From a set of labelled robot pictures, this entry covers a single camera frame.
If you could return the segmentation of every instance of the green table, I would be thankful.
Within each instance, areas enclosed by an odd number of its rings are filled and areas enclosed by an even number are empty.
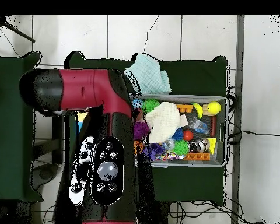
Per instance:
[[[118,69],[121,72],[133,61],[85,59],[80,52],[66,61],[69,68]],[[168,73],[173,95],[226,96],[226,66],[224,57],[213,61],[161,61],[161,70]],[[128,91],[133,92],[127,81]],[[71,143],[75,141],[75,119],[71,117]],[[168,167],[153,168],[155,196],[158,201],[213,200],[223,205],[224,168]]]
[[[30,186],[33,109],[19,92],[20,77],[39,59],[37,52],[0,57],[0,200],[43,200]]]

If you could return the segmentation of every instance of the plush toy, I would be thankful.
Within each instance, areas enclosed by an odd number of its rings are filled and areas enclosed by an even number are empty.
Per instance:
[[[177,140],[177,141],[182,140],[182,139],[184,138],[183,129],[178,128],[178,129],[175,131],[175,133],[174,133],[174,135],[172,136],[172,138],[173,138],[174,140]]]
[[[134,139],[141,140],[146,137],[150,132],[150,129],[145,122],[136,122],[134,125]]]
[[[173,152],[177,155],[186,155],[189,152],[188,142],[185,140],[176,141]]]
[[[155,109],[160,103],[155,99],[145,100],[144,102],[144,113],[150,113],[153,109]]]
[[[135,99],[135,100],[133,100],[132,105],[133,105],[134,109],[137,109],[137,108],[142,109],[144,106],[144,102],[143,102],[143,100]]]

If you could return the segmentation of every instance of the blue spiky ball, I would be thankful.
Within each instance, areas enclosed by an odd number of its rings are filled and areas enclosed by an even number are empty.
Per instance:
[[[182,140],[182,139],[184,138],[183,129],[178,128],[178,129],[175,131],[175,133],[174,133],[174,135],[172,136],[172,138],[173,138],[174,140],[177,140],[177,141]]]
[[[134,109],[137,109],[137,108],[142,109],[143,105],[144,105],[144,101],[139,100],[139,99],[135,99],[135,100],[133,100],[132,104],[133,104]]]

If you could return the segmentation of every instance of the gray round button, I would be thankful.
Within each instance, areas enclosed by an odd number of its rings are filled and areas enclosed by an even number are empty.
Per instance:
[[[106,149],[110,150],[112,147],[113,147],[113,145],[112,145],[111,142],[108,142],[108,143],[106,144]]]
[[[107,157],[107,153],[105,151],[100,152],[100,158],[105,159]]]
[[[105,186],[103,183],[100,183],[96,186],[96,190],[100,193],[100,192],[103,192],[105,189]]]
[[[117,190],[117,186],[114,183],[108,185],[108,190],[112,193]]]
[[[97,173],[101,180],[110,181],[116,177],[118,167],[113,162],[103,162],[100,164]]]
[[[118,155],[116,152],[111,152],[110,156],[112,159],[116,159]]]

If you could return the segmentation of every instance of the orange toy block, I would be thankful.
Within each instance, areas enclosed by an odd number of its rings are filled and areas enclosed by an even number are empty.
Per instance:
[[[211,156],[209,153],[188,153],[184,160],[210,160]]]
[[[176,105],[177,108],[180,110],[180,113],[192,113],[193,105]]]

